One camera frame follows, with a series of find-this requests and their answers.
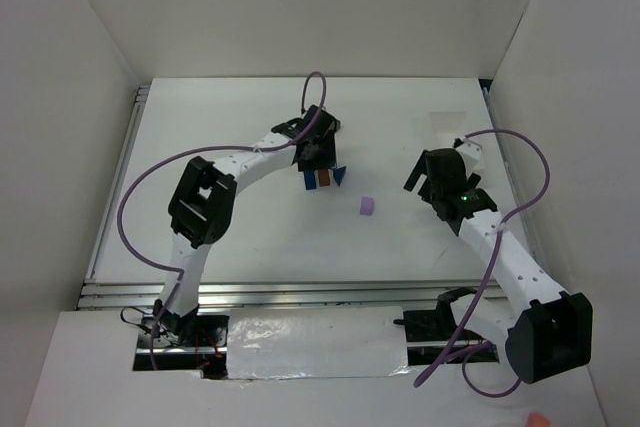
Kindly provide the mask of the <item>brown wood block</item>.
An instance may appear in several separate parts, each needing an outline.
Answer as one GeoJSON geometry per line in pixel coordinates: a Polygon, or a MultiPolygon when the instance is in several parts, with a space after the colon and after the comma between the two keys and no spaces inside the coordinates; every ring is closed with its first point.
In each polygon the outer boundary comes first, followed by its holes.
{"type": "Polygon", "coordinates": [[[319,170],[317,172],[318,185],[320,187],[328,187],[331,185],[331,171],[329,169],[319,170]]]}

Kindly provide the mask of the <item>blue rectangular block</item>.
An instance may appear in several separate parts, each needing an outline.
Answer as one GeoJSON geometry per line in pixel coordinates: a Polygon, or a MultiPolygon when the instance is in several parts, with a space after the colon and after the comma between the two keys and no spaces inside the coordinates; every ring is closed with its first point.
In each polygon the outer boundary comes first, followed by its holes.
{"type": "Polygon", "coordinates": [[[303,172],[305,189],[307,191],[316,190],[318,188],[317,172],[308,170],[303,172]]]}

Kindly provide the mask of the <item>blue triangular block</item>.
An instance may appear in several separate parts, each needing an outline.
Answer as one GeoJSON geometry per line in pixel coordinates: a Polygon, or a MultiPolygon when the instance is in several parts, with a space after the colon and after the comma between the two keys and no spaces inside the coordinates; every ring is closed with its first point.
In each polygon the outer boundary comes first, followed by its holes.
{"type": "Polygon", "coordinates": [[[346,167],[345,166],[341,166],[341,167],[337,167],[335,169],[332,170],[332,175],[333,175],[333,180],[334,183],[340,187],[344,181],[345,175],[346,175],[346,167]]]}

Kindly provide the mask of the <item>white perforated box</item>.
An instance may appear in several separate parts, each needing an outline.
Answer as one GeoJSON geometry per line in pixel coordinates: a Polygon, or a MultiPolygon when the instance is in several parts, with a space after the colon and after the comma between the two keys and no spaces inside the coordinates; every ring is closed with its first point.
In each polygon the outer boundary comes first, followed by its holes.
{"type": "Polygon", "coordinates": [[[412,127],[423,149],[453,148],[456,138],[465,138],[472,116],[465,111],[431,111],[412,119],[412,127]]]}

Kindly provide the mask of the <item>purple wood cube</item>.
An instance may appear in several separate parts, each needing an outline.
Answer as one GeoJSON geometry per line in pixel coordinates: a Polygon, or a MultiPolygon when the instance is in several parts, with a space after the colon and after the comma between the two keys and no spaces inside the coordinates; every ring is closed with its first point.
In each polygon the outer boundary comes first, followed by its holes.
{"type": "Polygon", "coordinates": [[[362,196],[359,213],[362,216],[371,216],[375,209],[375,200],[370,196],[362,196]]]}

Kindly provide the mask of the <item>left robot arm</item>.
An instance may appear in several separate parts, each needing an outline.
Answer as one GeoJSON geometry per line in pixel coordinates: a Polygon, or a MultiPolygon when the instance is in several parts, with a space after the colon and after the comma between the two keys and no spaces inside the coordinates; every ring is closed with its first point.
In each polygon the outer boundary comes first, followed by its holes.
{"type": "Polygon", "coordinates": [[[199,286],[211,247],[231,225],[236,197],[281,169],[299,172],[337,167],[335,134],[341,122],[315,105],[302,118],[274,126],[260,141],[208,161],[189,160],[169,202],[172,250],[153,315],[181,343],[195,335],[199,286]]]}

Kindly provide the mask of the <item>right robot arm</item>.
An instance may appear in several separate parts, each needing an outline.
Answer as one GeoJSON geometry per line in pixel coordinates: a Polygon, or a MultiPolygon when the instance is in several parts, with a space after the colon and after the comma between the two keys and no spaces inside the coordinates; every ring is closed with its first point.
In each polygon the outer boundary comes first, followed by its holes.
{"type": "Polygon", "coordinates": [[[471,170],[481,154],[470,141],[425,150],[404,188],[417,192],[487,264],[509,302],[500,306],[478,289],[450,290],[437,299],[441,328],[481,336],[520,381],[533,384],[590,362],[593,307],[584,294],[571,294],[551,278],[506,228],[471,170]]]}

